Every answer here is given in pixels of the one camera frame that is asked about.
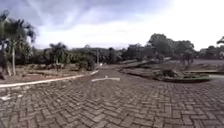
bush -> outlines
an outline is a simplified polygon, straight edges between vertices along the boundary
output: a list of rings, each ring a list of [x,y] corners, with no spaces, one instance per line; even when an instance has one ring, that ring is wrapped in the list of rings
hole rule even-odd
[[[82,57],[78,65],[79,69],[85,69],[87,71],[92,71],[95,69],[95,61],[91,56]]]
[[[138,62],[143,61],[143,57],[137,57],[137,61]]]

white arrow marking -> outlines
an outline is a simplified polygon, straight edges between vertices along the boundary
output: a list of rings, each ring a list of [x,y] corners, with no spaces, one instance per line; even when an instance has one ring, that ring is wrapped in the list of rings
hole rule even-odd
[[[99,79],[92,79],[92,82],[95,81],[100,81],[100,80],[116,80],[116,81],[120,81],[120,78],[99,78]]]
[[[1,100],[6,101],[10,99],[10,94],[6,95],[6,96],[2,96],[0,97]]]

brick pavement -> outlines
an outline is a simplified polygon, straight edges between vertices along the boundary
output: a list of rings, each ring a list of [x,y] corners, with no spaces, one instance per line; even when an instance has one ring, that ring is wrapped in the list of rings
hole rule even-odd
[[[105,75],[121,81],[91,82]],[[103,70],[0,100],[0,128],[224,128],[224,81],[172,84]]]

cloud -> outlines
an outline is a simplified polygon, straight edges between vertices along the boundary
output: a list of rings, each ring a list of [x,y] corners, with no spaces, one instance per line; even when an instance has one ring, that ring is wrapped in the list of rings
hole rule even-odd
[[[7,0],[0,8],[35,25],[39,47],[59,41],[70,48],[144,45],[153,33],[164,33],[200,49],[223,36],[222,5],[223,0]]]

tree trunk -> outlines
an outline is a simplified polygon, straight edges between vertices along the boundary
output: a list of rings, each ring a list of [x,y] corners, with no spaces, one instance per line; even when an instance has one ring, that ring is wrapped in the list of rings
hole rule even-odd
[[[16,75],[16,66],[15,66],[15,44],[13,43],[12,47],[12,70],[13,70],[13,76]]]
[[[7,74],[9,76],[11,76],[12,74],[11,74],[11,71],[10,71],[10,68],[9,68],[9,65],[8,65],[8,59],[7,59],[7,56],[5,54],[5,43],[4,42],[2,42],[2,56],[4,57],[3,72],[5,72],[5,70],[6,70]]]
[[[58,66],[59,64],[58,64],[58,59],[56,59],[56,69],[57,69],[57,72],[58,72]]]

